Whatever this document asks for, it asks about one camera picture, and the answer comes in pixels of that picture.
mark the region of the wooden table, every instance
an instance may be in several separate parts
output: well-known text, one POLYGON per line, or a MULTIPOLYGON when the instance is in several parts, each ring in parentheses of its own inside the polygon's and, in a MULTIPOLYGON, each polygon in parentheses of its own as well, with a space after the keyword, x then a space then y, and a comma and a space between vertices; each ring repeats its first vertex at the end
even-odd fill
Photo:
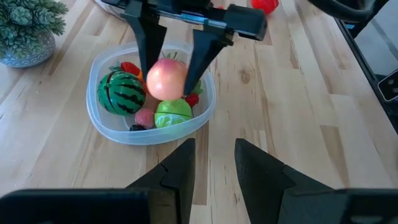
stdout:
MULTIPOLYGON (((0 193, 21 188, 125 187, 184 139, 123 146, 91 125, 85 93, 93 59, 134 41, 93 1, 64 0, 66 33, 47 63, 0 66, 0 193)), ((215 6, 243 0, 215 1, 215 6)), ((398 137, 333 18, 281 0, 262 42, 236 37, 211 65, 217 106, 197 139, 192 223, 249 223, 234 140, 245 138, 331 187, 398 186, 398 137)), ((192 26, 162 19, 168 40, 192 26)))

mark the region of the succulent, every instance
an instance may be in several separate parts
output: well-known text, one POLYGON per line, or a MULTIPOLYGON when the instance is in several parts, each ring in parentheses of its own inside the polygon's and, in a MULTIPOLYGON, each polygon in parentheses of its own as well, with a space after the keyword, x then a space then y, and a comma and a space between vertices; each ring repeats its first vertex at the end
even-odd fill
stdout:
POLYGON ((0 0, 0 59, 23 59, 42 51, 40 37, 48 32, 62 35, 67 6, 54 0, 0 0))

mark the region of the plastic bowl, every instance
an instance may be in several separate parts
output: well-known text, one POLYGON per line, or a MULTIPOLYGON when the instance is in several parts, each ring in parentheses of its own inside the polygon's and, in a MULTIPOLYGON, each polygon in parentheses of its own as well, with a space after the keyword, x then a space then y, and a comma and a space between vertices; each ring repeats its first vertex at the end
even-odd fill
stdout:
MULTIPOLYGON (((171 57, 188 64, 192 48, 186 43, 166 43, 160 57, 171 57)), ((134 124, 134 115, 118 116, 107 112, 97 100, 96 89, 100 80, 110 72, 109 67, 119 62, 132 62, 140 67, 138 47, 135 42, 111 47, 100 53, 93 62, 86 92, 88 114, 94 127, 106 138, 130 145, 146 146, 182 138, 202 127, 213 114, 216 97, 215 86, 207 70, 201 79, 204 92, 199 104, 194 106, 194 118, 166 128, 146 131, 129 131, 134 124)))

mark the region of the green striped ball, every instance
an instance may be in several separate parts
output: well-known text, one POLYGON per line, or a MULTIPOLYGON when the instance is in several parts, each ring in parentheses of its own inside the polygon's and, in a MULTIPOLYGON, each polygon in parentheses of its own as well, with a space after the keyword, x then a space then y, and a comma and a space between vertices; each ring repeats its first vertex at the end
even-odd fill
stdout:
POLYGON ((98 101, 113 114, 137 112, 145 102, 145 91, 136 76, 127 72, 111 72, 99 82, 98 101))

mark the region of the potted plant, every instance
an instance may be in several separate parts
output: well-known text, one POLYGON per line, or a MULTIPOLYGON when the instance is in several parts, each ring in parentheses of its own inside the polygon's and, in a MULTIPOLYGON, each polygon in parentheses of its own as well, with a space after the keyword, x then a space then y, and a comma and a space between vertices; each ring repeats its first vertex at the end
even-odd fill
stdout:
POLYGON ((54 0, 0 0, 0 62, 30 67, 47 60, 55 50, 53 34, 62 35, 68 12, 54 0))

